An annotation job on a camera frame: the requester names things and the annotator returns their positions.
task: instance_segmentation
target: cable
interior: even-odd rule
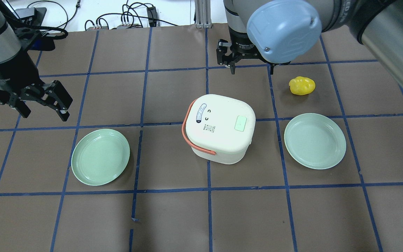
[[[85,30],[86,30],[86,24],[88,24],[88,22],[91,22],[91,24],[93,24],[93,27],[96,27],[96,25],[94,24],[94,22],[92,20],[87,20],[85,22]]]
[[[20,20],[20,16],[18,15],[18,13],[16,13],[15,9],[12,7],[12,5],[8,2],[8,0],[6,0],[8,6],[10,6],[10,8],[13,10],[13,13],[15,13],[15,15],[18,17],[18,20]]]
[[[100,25],[100,27],[102,28],[102,24],[100,23],[100,20],[101,19],[103,19],[103,18],[100,18],[99,19],[99,25]],[[105,19],[103,19],[104,21],[105,21],[105,23],[107,24],[107,30],[110,30],[110,27],[108,26],[108,22],[105,20]]]
[[[127,9],[127,11],[123,11],[123,7],[124,6],[126,6],[128,9]],[[136,16],[138,16],[138,13],[136,12],[136,10],[134,9],[134,8],[131,8],[131,5],[122,5],[122,12],[123,13],[128,13],[128,14],[130,14],[130,10],[132,10],[132,11],[134,11],[134,13],[136,14]],[[132,19],[132,24],[134,24],[135,23],[135,16],[133,16],[133,15],[130,15],[133,19]],[[138,20],[139,20],[139,23],[141,24],[141,27],[144,27],[144,25],[142,24],[142,21],[141,21],[141,19],[140,18],[138,18]]]
[[[103,16],[107,16],[107,15],[128,15],[128,16],[134,16],[134,15],[132,15],[132,14],[125,14],[125,13],[106,13],[106,14],[103,14],[103,15],[101,15],[101,16],[99,16],[96,20],[98,20],[98,19],[100,19],[101,17],[103,17]],[[164,23],[166,23],[166,24],[170,24],[170,25],[172,25],[172,26],[178,26],[178,24],[173,24],[173,23],[171,23],[171,22],[168,22],[168,21],[164,21],[164,20],[161,20],[161,19],[154,19],[154,18],[152,18],[152,17],[148,17],[148,16],[135,16],[135,17],[137,17],[137,18],[142,18],[142,19],[149,19],[149,20],[154,20],[154,21],[161,21],[161,22],[164,22]]]
[[[146,8],[148,8],[148,6],[145,4],[145,3],[140,3],[140,2],[134,2],[134,3],[132,3],[130,6],[133,8],[133,5],[134,4],[137,4],[137,5],[139,5],[139,6],[136,6],[135,8],[138,8],[138,7],[140,7],[140,6],[145,6]]]
[[[143,5],[144,5],[146,8],[149,8],[149,7],[147,7],[147,5],[145,5],[145,4],[143,4],[143,3],[134,2],[134,3],[132,3],[130,6],[128,6],[127,12],[130,13],[130,9],[131,9],[131,10],[134,11],[134,13],[136,14],[136,16],[138,16],[138,13],[136,12],[135,9],[136,9],[136,8],[139,8],[139,7],[143,6]],[[141,19],[140,19],[140,18],[138,18],[138,19],[139,19],[139,23],[141,24],[141,26],[144,27],[144,25],[142,24]]]
[[[62,24],[62,25],[65,25],[65,27],[66,27],[66,24],[68,24],[68,23],[76,16],[77,10],[78,10],[78,8],[76,7],[76,11],[75,11],[74,14],[72,15],[72,17],[71,17],[68,21],[66,21],[66,23],[64,23],[64,24]]]
[[[138,16],[138,13],[136,12],[135,9],[131,9],[131,10],[133,10],[134,13],[136,14],[136,16]],[[124,14],[125,14],[125,13],[126,13],[126,15],[127,15],[127,20],[128,20],[128,16],[131,16],[131,17],[132,17],[132,24],[134,24],[134,23],[135,23],[135,16],[134,16],[133,14],[131,14],[129,10],[126,11],[126,12],[124,12]],[[138,18],[138,20],[139,20],[139,24],[141,25],[141,27],[144,27],[144,25],[142,24],[141,19]]]
[[[64,11],[64,13],[65,13],[65,15],[66,15],[66,22],[63,23],[63,24],[61,24],[61,25],[59,25],[59,26],[57,26],[57,27],[62,27],[62,26],[64,26],[63,29],[66,28],[66,26],[68,25],[68,22],[69,22],[70,20],[69,20],[68,12],[66,11],[66,9],[65,9],[60,3],[57,3],[57,2],[54,2],[54,1],[50,1],[50,0],[41,0],[41,1],[35,1],[35,2],[30,3],[29,5],[27,5],[26,8],[29,8],[31,5],[37,4],[37,3],[53,3],[53,4],[56,4],[56,5],[59,5],[59,6],[63,9],[63,11]]]
[[[58,35],[55,37],[52,37],[53,40],[62,40],[64,38],[66,38],[68,36],[68,31],[59,27],[38,27],[38,26],[32,26],[30,24],[24,24],[16,19],[13,19],[10,16],[7,16],[5,14],[3,14],[5,16],[6,19],[9,19],[10,21],[12,21],[12,25],[15,26],[15,24],[17,24],[16,27],[26,27],[26,28],[30,28],[30,29],[36,29],[36,30],[56,30],[58,32],[63,32],[62,35]]]

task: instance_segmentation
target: light green plate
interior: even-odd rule
[[[284,142],[298,163],[312,169],[336,166],[346,152],[346,139],[340,127],[315,113],[293,118],[285,129]]]
[[[112,182],[127,166],[128,141],[113,129],[98,129],[86,135],[72,153],[71,168],[76,178],[90,186]]]

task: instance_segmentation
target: label sticker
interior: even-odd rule
[[[204,131],[209,131],[209,132],[211,132],[211,133],[214,133],[214,131],[215,131],[215,126],[205,124],[205,126],[203,127],[203,130],[204,130]]]
[[[201,123],[203,111],[205,111],[206,106],[207,106],[206,103],[203,103],[203,104],[200,106],[200,108],[198,109],[198,112],[197,112],[197,123]]]

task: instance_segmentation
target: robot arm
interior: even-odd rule
[[[59,81],[44,83],[27,54],[38,41],[43,42],[42,50],[53,50],[52,38],[46,38],[39,30],[23,27],[3,12],[0,9],[0,105],[8,104],[27,118],[30,109],[24,101],[35,101],[51,107],[62,121],[66,121],[71,96]]]
[[[403,0],[224,0],[231,43],[219,40],[217,62],[288,64],[322,32],[349,27],[403,87]],[[227,47],[231,54],[226,55]]]

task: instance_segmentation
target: yellow object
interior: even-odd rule
[[[315,81],[301,76],[291,79],[288,85],[291,93],[298,96],[310,94],[315,89]]]

